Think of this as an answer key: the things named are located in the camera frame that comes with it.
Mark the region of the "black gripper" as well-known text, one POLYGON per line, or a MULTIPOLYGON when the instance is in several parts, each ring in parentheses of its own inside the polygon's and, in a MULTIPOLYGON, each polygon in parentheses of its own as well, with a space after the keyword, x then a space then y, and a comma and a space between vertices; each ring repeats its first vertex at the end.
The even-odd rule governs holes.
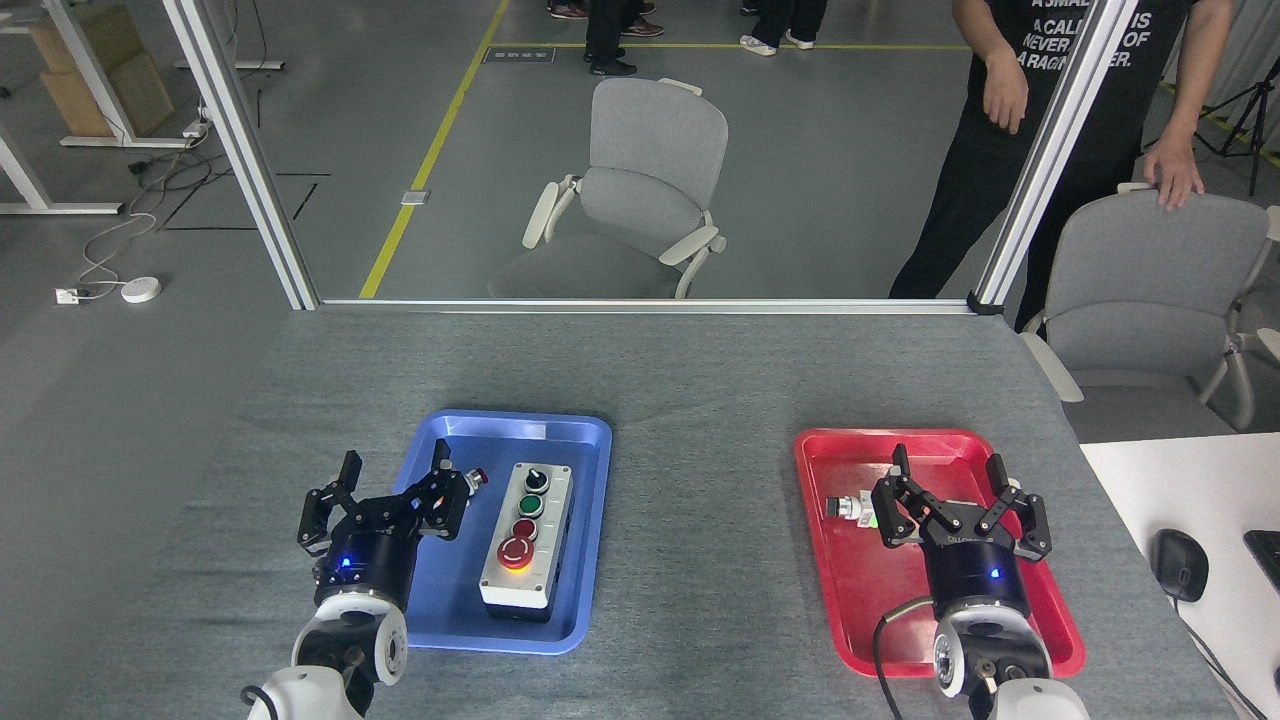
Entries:
POLYGON ((454 541, 474 488, 452 465, 444 439, 435 441, 430 471, 393 497, 357 501, 361 466, 360 455, 347 451, 337 478, 303 498, 297 541, 320 557, 314 569, 314 603, 355 592, 406 610, 421 538, 454 541))
POLYGON ((996 537, 1001 519, 1011 509, 1021 536, 987 542, 937 544, 927 542, 932 530, 946 538, 963 529, 957 506, 922 488, 911 477, 908 448, 896 445, 886 475, 872 489, 872 506, 886 547, 925 543, 925 575, 934 616, 942 619, 969 605, 1000 605, 1030 616, 1030 603, 1018 566, 1018 557, 1042 561, 1052 551, 1052 539, 1039 495, 1027 493, 1009 477, 1004 459, 992 454, 986 471, 995 502, 975 523, 979 537, 996 537))

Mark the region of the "person's left hand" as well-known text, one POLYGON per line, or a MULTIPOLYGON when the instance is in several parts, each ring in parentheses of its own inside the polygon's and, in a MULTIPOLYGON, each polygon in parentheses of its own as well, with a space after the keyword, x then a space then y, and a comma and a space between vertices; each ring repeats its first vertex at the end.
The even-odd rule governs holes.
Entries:
POLYGON ((1157 190, 1164 210, 1184 208, 1193 195, 1204 193, 1192 136, 1166 129, 1144 155, 1143 178, 1157 190))

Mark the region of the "person's right hand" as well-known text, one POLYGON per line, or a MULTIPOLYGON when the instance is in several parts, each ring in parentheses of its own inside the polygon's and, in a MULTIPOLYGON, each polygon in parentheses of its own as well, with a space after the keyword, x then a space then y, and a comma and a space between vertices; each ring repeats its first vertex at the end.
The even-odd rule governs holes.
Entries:
POLYGON ((1025 118, 1029 96, 1025 73, 1011 49, 988 53, 984 64, 984 114, 1000 129, 1016 135, 1025 118))

